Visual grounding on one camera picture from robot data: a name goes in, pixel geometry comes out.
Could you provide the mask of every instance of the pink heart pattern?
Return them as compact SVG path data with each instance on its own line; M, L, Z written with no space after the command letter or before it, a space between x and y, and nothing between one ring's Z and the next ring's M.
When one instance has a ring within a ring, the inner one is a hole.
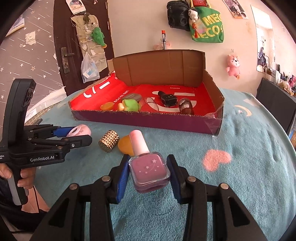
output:
M226 151L208 150L203 158L203 166L208 172L214 172L218 169L219 164L229 164L231 162L231 155Z

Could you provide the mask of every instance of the human hand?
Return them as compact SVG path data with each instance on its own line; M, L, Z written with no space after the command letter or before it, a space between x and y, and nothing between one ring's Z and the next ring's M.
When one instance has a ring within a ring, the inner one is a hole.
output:
M17 183L18 187L24 187L26 189L31 189L34 186L34 179L36 174L36 167L22 169L20 179ZM0 163L0 176L3 178L11 178L12 171L5 163Z

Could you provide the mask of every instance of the gold studded cap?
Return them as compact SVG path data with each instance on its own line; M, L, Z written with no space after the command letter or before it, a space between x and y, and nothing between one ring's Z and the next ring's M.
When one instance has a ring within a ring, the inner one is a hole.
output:
M109 130L107 133L100 139L99 146L105 152L110 152L118 143L119 135L113 131Z

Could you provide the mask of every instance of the bed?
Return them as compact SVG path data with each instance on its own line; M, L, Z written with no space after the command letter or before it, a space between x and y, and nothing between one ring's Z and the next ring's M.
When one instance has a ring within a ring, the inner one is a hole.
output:
M71 150L64 163L37 168L36 187L52 206L71 184L91 184L112 167L122 153L110 153L98 146L110 129L120 137L142 131L150 151L164 157L173 154L180 166L206 184L228 183L236 192L268 241L278 241L296 212L295 150L270 112L253 95L221 89L225 97L223 122L218 136L107 123L76 121L67 97L42 116L42 124L77 126L92 131L89 147ZM137 193L129 177L119 205L111 205L115 240L182 240L186 205L174 199L170 184L147 194ZM86 212L86 240L89 214ZM211 208L208 208L208 240L213 239Z

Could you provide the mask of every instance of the metal screw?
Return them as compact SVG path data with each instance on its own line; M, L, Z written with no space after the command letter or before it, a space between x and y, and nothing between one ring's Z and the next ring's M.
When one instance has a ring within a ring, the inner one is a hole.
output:
M109 177L109 176L103 176L102 177L103 182L109 182L110 180L111 180L111 177Z
M221 183L220 187L224 190L227 190L229 188L228 184L226 183Z
M193 183L193 182L196 181L196 177L194 177L194 176L189 176L189 177L187 177L187 180Z
M78 188L78 185L77 185L76 183L72 183L72 184L69 186L69 188L70 188L71 190L75 190L75 189Z

